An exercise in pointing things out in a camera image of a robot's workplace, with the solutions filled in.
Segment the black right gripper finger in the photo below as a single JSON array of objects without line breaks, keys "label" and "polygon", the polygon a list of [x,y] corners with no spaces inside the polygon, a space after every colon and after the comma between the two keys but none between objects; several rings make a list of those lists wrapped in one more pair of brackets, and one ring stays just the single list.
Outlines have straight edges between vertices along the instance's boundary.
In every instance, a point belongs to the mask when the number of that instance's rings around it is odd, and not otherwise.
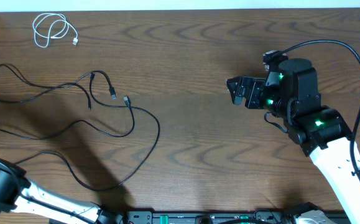
[{"label": "black right gripper finger", "polygon": [[243,81],[245,77],[234,77],[225,80],[225,85],[228,90],[239,90],[243,89]]},{"label": "black right gripper finger", "polygon": [[240,105],[244,98],[244,87],[243,86],[230,86],[229,91],[231,94],[232,103],[234,105]]}]

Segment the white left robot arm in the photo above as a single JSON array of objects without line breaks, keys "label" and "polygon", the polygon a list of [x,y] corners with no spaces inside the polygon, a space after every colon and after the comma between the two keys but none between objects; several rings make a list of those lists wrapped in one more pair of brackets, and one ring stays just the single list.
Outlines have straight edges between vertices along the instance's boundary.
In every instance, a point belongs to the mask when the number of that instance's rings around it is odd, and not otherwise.
[{"label": "white left robot arm", "polygon": [[51,192],[26,176],[21,167],[0,159],[0,213],[30,213],[53,223],[124,223],[124,215]]}]

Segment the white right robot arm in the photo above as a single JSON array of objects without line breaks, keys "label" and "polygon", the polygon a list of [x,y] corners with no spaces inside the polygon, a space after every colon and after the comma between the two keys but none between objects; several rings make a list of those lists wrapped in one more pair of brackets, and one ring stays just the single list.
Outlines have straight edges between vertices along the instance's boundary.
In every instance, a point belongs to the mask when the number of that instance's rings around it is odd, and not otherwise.
[{"label": "white right robot arm", "polygon": [[283,119],[276,124],[298,144],[320,170],[337,196],[348,220],[360,223],[360,153],[354,127],[340,113],[321,103],[318,75],[311,61],[289,58],[286,50],[263,54],[266,78],[239,76],[227,79],[233,104]]}]

